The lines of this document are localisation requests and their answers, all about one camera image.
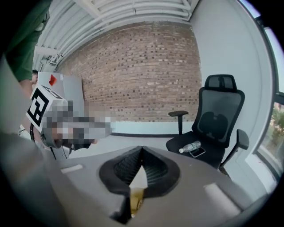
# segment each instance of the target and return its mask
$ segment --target white ceiling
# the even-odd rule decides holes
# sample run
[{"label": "white ceiling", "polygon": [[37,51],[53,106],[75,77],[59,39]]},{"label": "white ceiling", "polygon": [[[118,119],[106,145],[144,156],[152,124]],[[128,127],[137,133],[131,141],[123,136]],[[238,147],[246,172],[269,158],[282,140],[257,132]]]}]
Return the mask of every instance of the white ceiling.
[{"label": "white ceiling", "polygon": [[53,0],[35,49],[33,69],[53,71],[87,41],[115,27],[142,21],[189,23],[199,0]]}]

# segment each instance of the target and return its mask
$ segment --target window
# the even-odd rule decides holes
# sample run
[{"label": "window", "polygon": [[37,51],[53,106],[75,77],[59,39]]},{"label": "window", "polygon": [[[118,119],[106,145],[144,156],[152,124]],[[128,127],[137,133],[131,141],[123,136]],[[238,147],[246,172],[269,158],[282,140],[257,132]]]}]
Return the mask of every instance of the window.
[{"label": "window", "polygon": [[273,31],[265,27],[261,17],[257,17],[256,20],[269,44],[276,76],[275,103],[271,120],[256,154],[268,166],[275,178],[280,179],[284,171],[284,53]]},{"label": "window", "polygon": [[276,178],[279,178],[283,173],[284,163],[284,105],[274,104],[269,128],[257,154]]}]

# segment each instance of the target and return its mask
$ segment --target white wall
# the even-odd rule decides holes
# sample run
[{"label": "white wall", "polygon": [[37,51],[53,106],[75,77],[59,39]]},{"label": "white wall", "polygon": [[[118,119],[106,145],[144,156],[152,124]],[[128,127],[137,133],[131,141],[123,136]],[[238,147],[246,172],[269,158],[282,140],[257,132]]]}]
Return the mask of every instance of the white wall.
[{"label": "white wall", "polygon": [[[211,74],[232,74],[238,89],[245,93],[245,103],[225,157],[236,142],[237,129],[248,134],[250,147],[247,151],[240,149],[225,168],[256,199],[264,190],[255,192],[250,180],[239,173],[250,172],[251,177],[257,178],[252,170],[241,169],[247,165],[245,159],[256,148],[270,118],[272,71],[266,45],[253,19],[236,0],[202,0],[190,22],[199,49],[203,84]],[[230,168],[234,162],[238,169]]]}]

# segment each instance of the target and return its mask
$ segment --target water bottle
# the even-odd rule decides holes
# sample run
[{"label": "water bottle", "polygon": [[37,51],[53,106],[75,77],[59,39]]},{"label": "water bottle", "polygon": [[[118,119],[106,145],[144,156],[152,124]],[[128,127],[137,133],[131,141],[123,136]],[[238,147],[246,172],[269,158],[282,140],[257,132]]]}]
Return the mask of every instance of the water bottle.
[{"label": "water bottle", "polygon": [[180,153],[191,152],[191,151],[194,151],[194,150],[196,150],[196,149],[198,149],[200,147],[201,147],[201,142],[200,141],[195,141],[193,143],[185,145],[183,148],[180,148],[179,152]]}]

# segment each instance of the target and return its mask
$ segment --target smartphone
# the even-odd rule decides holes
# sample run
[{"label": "smartphone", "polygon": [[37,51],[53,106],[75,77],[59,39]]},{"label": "smartphone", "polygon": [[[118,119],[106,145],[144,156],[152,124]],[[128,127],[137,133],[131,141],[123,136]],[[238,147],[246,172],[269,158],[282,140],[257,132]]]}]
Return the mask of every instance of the smartphone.
[{"label": "smartphone", "polygon": [[190,151],[190,155],[194,158],[196,158],[196,157],[198,157],[198,156],[200,156],[201,154],[204,154],[204,153],[205,153],[205,150],[201,147],[194,150],[194,151]]}]

